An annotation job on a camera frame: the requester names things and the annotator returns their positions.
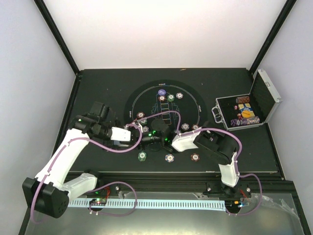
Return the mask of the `purple round button chip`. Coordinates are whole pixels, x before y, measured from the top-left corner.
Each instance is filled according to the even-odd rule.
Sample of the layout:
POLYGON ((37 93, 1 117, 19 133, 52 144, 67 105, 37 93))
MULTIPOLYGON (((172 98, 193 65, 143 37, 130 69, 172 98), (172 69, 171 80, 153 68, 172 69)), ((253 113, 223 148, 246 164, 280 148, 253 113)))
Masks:
POLYGON ((158 90, 157 93, 158 93, 159 96, 165 96, 166 95, 166 91, 164 89, 158 90))

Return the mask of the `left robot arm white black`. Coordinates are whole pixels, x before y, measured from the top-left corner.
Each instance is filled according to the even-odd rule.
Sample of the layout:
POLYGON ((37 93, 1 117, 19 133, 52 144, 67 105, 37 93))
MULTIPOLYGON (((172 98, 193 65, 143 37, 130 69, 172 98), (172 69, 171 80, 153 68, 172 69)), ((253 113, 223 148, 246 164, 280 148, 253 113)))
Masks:
POLYGON ((106 121, 109 110, 105 104, 95 102, 88 113, 77 115, 48 163, 34 178, 24 180, 22 189, 31 219, 34 219, 34 212, 59 218, 69 203, 79 196, 88 192, 93 195, 104 192, 105 183, 98 179, 98 173, 82 173, 69 182, 65 181, 77 157, 89 143, 118 154, 130 152, 139 146, 143 137, 142 126, 137 121, 125 127, 114 126, 106 121), (139 138, 128 149, 116 150, 96 141, 131 142, 134 139, 131 128, 138 131, 139 138))

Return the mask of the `brown poker chip stack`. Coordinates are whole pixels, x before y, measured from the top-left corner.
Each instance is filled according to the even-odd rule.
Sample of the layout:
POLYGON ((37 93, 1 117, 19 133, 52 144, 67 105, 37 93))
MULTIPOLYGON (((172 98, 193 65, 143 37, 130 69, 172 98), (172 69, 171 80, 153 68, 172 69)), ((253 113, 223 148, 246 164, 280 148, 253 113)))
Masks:
POLYGON ((195 154, 195 153, 194 153, 194 154, 191 155, 191 160, 192 160, 192 161, 197 162, 199 159, 200 159, 200 157, 199 157, 198 154, 195 154))

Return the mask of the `red white chip top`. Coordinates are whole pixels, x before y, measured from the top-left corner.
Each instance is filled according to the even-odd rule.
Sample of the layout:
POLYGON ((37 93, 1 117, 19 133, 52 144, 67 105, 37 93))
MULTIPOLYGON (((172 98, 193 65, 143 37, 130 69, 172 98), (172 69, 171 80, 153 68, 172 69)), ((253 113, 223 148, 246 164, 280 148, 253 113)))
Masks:
POLYGON ((159 99, 159 101, 164 101, 165 100, 165 96, 162 95, 158 99, 159 99))

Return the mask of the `green poker chip stack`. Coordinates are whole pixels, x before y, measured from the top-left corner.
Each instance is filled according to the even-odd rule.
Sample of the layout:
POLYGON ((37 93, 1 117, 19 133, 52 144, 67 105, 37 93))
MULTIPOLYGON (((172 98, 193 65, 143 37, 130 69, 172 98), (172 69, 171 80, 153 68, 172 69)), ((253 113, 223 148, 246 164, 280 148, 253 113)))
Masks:
POLYGON ((143 152, 143 151, 139 152, 137 158, 140 162, 145 161, 147 158, 146 152, 143 152))

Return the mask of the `red white chip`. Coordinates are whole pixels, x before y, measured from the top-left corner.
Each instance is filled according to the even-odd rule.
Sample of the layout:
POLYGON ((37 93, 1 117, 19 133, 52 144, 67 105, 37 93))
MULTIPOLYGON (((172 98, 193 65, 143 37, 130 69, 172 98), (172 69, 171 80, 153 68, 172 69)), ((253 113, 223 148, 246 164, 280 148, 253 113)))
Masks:
POLYGON ((164 101, 165 100, 165 96, 162 95, 158 99, 159 99, 159 101, 164 101))
POLYGON ((137 116, 137 118, 141 119, 141 118, 144 117, 144 113, 143 112, 138 112, 136 116, 137 116))
POLYGON ((196 124, 194 124, 194 125, 192 126, 192 129, 193 129, 193 130, 197 130, 198 128, 199 128, 199 126, 196 125, 196 124))

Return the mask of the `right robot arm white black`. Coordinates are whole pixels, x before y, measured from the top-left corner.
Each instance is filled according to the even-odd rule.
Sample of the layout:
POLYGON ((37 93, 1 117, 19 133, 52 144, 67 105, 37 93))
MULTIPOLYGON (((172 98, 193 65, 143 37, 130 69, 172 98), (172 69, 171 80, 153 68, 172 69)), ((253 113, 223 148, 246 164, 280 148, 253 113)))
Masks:
POLYGON ((232 133, 209 126, 188 130, 184 123, 180 129, 171 129, 164 121, 157 118, 152 122, 151 131, 142 132, 139 146, 158 143, 168 153, 182 153, 187 150, 198 150, 209 156, 218 164, 221 173, 221 191, 227 197, 234 197, 240 192, 238 184, 240 173, 237 158, 241 154, 242 144, 232 133))

